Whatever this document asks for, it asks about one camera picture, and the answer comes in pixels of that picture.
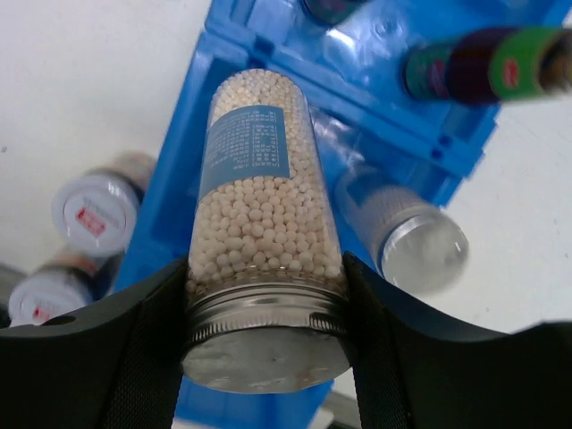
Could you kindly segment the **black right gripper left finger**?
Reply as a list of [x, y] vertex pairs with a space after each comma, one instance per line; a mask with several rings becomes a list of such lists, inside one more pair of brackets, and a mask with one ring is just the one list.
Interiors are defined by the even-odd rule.
[[3, 428], [169, 428], [186, 265], [40, 325], [1, 331]]

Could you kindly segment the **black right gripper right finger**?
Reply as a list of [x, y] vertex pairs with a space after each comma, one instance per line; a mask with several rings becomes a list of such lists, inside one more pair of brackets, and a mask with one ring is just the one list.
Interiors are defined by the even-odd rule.
[[515, 333], [447, 315], [343, 257], [365, 428], [568, 428], [571, 325]]

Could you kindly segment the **silver blue shaker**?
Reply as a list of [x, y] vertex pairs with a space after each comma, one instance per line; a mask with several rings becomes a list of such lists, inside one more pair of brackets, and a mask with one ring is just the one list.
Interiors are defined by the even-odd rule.
[[348, 284], [307, 100], [274, 71], [215, 91], [189, 246], [181, 366], [226, 392], [287, 393], [349, 369]]
[[469, 242], [458, 224], [381, 170], [354, 165], [339, 178], [334, 197], [385, 281], [430, 295], [463, 274]]

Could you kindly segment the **sauce bottle yellow cap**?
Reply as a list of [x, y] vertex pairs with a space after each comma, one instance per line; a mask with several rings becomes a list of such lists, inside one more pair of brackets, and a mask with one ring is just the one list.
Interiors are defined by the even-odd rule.
[[316, 20], [335, 25], [346, 20], [368, 0], [304, 0], [303, 3]]
[[571, 90], [571, 29], [496, 27], [417, 45], [401, 66], [417, 100], [491, 105]]

